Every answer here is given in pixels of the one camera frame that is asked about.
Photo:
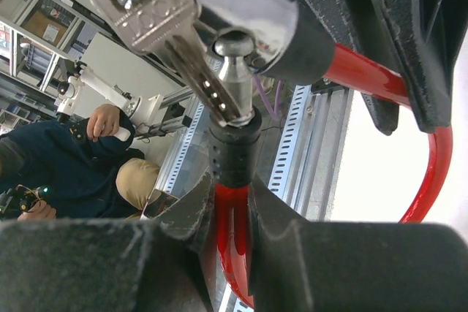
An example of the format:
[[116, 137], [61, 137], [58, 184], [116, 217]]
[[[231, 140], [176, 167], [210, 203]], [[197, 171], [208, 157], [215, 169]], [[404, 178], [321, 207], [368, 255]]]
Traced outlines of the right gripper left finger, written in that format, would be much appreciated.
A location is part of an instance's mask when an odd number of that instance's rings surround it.
[[212, 311], [214, 182], [148, 220], [1, 224], [3, 311]]

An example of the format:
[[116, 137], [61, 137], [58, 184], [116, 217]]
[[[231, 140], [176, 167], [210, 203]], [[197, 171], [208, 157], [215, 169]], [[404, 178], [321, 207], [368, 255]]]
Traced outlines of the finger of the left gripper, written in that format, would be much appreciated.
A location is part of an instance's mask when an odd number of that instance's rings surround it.
[[422, 132], [451, 122], [453, 71], [467, 32], [467, 0], [371, 0]]
[[371, 0], [302, 0], [320, 19], [335, 42], [390, 69], [396, 63]]

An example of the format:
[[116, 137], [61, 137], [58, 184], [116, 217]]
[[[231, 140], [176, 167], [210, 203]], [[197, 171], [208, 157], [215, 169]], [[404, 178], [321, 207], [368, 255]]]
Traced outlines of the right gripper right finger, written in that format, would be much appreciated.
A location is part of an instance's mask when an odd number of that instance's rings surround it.
[[439, 224], [308, 221], [249, 192], [256, 311], [465, 311], [467, 244]]

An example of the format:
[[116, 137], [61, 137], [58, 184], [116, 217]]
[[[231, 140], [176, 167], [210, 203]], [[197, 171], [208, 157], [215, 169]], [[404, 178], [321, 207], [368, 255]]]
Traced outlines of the red cable lock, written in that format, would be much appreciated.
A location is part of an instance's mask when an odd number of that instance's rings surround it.
[[[254, 38], [265, 58], [256, 59], [252, 52], [240, 57], [254, 71], [288, 79], [296, 85], [311, 85], [326, 77], [378, 99], [388, 113], [392, 113], [396, 105], [412, 110], [404, 78], [390, 51], [390, 38], [380, 21], [387, 49], [396, 63], [395, 69], [335, 42], [314, 11], [297, 0], [198, 2], [203, 9], [202, 22], [218, 34], [237, 29]], [[438, 127], [427, 135], [429, 162], [426, 174], [398, 224], [424, 224], [423, 219], [447, 177], [453, 152], [451, 122], [449, 126]], [[253, 305], [253, 296], [248, 290], [253, 250], [249, 192], [254, 180], [254, 155], [259, 136], [256, 121], [242, 127], [223, 127], [218, 123], [210, 126], [218, 249], [233, 291]]]

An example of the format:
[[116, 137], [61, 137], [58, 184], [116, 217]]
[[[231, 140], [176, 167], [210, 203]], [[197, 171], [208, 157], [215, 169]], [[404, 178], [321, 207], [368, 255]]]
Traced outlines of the silver keys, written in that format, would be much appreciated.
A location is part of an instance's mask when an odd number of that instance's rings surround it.
[[177, 71], [221, 126], [241, 117], [240, 107], [205, 62], [194, 22], [197, 0], [90, 0], [134, 53], [153, 53]]

